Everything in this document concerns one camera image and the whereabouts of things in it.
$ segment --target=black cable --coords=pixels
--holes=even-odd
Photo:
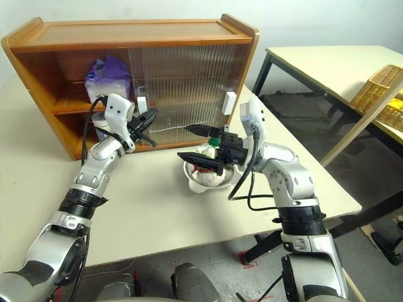
[[[92,117],[92,115],[94,113],[95,106],[102,100],[103,100],[103,97],[100,96],[91,105],[91,108],[89,109],[89,113],[88,113],[87,118],[86,118],[86,123],[84,124],[84,133],[82,134],[82,147],[81,147],[81,166],[84,165],[84,161],[85,161],[86,154],[87,154],[87,143],[86,143],[86,141],[87,141],[87,134],[88,134],[88,124],[89,124],[89,121],[90,121],[90,119],[91,119],[91,117]]]
[[[242,200],[242,199],[247,199],[247,195],[246,196],[237,196],[237,197],[233,197],[231,200]],[[257,194],[257,195],[252,195],[251,198],[273,198],[273,195],[271,194]]]
[[[252,198],[252,191],[253,191],[253,185],[254,185],[254,172],[252,172],[252,177],[251,177],[251,186],[249,187],[249,193],[247,195],[247,207],[251,209],[252,211],[266,211],[266,210],[276,210],[276,206],[269,206],[267,208],[253,208],[251,205],[251,198]]]
[[[241,296],[240,293],[235,293],[235,295],[238,297],[238,299],[240,299],[241,302],[247,302],[244,297]]]
[[[259,130],[254,127],[254,129],[253,129],[253,151],[252,151],[251,159],[247,163],[246,169],[245,169],[244,173],[242,174],[241,178],[238,180],[237,184],[232,189],[231,193],[229,193],[228,200],[232,200],[235,193],[238,192],[239,188],[244,183],[244,181],[247,178],[247,176],[249,175],[249,173],[252,171],[254,162],[256,161],[256,156],[258,154],[259,138],[260,138]]]
[[[88,233],[87,233],[87,236],[86,236],[86,244],[87,244],[87,251],[86,251],[86,253],[85,253],[85,255],[84,255],[84,258],[82,259],[81,267],[80,267],[80,270],[79,270],[79,272],[78,272],[78,276],[77,276],[77,279],[76,279],[76,283],[75,283],[75,285],[74,285],[74,287],[73,287],[73,290],[72,290],[72,292],[71,292],[69,302],[73,302],[73,301],[74,301],[74,298],[76,297],[77,290],[78,290],[78,287],[79,287],[80,282],[81,282],[82,274],[83,274],[84,268],[85,268],[85,266],[86,266],[87,255],[88,255],[88,248],[89,248],[89,230],[88,230]]]
[[[261,302],[261,301],[264,299],[264,297],[266,297],[266,296],[268,295],[268,293],[270,293],[270,291],[273,289],[273,287],[275,287],[276,284],[280,282],[281,279],[283,279],[283,275],[281,275],[280,277],[278,277],[277,280],[271,284],[271,286],[267,289],[267,291],[264,292],[264,294],[262,295],[262,297],[260,297],[260,298],[258,299],[258,302]],[[238,299],[241,300],[241,302],[245,302],[245,301],[246,301],[246,300],[244,299],[244,297],[241,296],[241,294],[235,293],[235,295],[238,297]]]
[[[273,289],[273,287],[275,287],[276,284],[280,282],[281,279],[283,279],[283,275],[280,275],[280,277],[278,277],[276,281],[272,283],[272,285],[267,289],[267,291],[262,295],[262,297],[258,299],[258,302],[261,302],[264,299],[264,297],[267,296],[268,293]]]

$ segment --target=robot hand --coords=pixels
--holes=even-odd
[[[221,174],[226,165],[238,165],[244,173],[229,199],[234,197],[250,172],[264,174],[279,213],[274,222],[281,223],[283,247],[290,253],[281,260],[287,299],[346,299],[348,289],[343,269],[333,238],[323,223],[325,214],[319,208],[312,175],[300,165],[298,157],[290,149],[265,142],[266,127],[258,98],[241,104],[240,111],[247,135],[245,139],[224,129],[191,125],[187,129],[192,133],[220,140],[215,158],[209,159],[194,152],[178,155],[191,164],[211,169],[217,174]]]
[[[135,150],[135,142],[156,145],[144,135],[156,118],[156,109],[136,118],[134,104],[117,94],[110,94],[104,103],[109,136],[89,151],[59,210],[30,247],[23,268],[0,275],[0,302],[44,302],[58,287],[75,279],[77,288],[88,251],[91,218],[96,207],[106,202],[103,194],[112,169],[126,152]]]

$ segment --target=robot forearm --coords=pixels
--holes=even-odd
[[[59,210],[30,247],[24,267],[0,275],[0,302],[44,302],[59,286],[75,280],[88,249],[84,237],[96,207],[106,202],[103,195],[118,159],[133,152],[141,139],[155,144],[143,131],[157,110],[133,118],[133,109],[127,99],[109,95],[105,116],[111,135],[91,148]]]

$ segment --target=wicker basket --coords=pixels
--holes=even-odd
[[[400,73],[403,73],[402,67],[386,65],[365,83],[358,94],[350,102],[350,107],[361,113],[366,113],[377,101],[379,101],[386,90],[390,87],[390,84],[400,75]],[[401,91],[395,98],[403,101],[403,91]],[[403,131],[403,108],[396,109],[387,105],[385,109],[379,113],[377,120]]]

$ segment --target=gray floor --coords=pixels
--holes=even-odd
[[[281,122],[319,160],[351,128],[351,125],[346,125],[332,132],[331,127],[341,113],[336,113],[331,119],[327,118],[329,103],[311,94],[274,95],[268,96],[265,101]],[[363,208],[402,189],[403,160],[365,131],[327,169]],[[391,238],[399,236],[388,217],[374,225]],[[344,268],[367,301],[403,301],[401,265],[390,265],[361,230],[355,230],[336,241],[343,256]],[[137,272],[144,296],[172,298],[169,278],[175,265],[183,262],[192,262],[200,267],[216,285],[222,301],[238,301],[236,291],[248,301],[256,301],[280,275],[280,258],[284,251],[277,249],[266,254],[258,259],[254,267],[246,269],[239,262],[238,254],[254,243],[253,237],[239,238],[90,267],[86,269],[76,301],[92,301],[105,284],[123,272]],[[63,289],[62,301],[68,301],[70,289]],[[350,300],[356,301],[356,298],[351,296]],[[286,301],[282,282],[265,301]]]

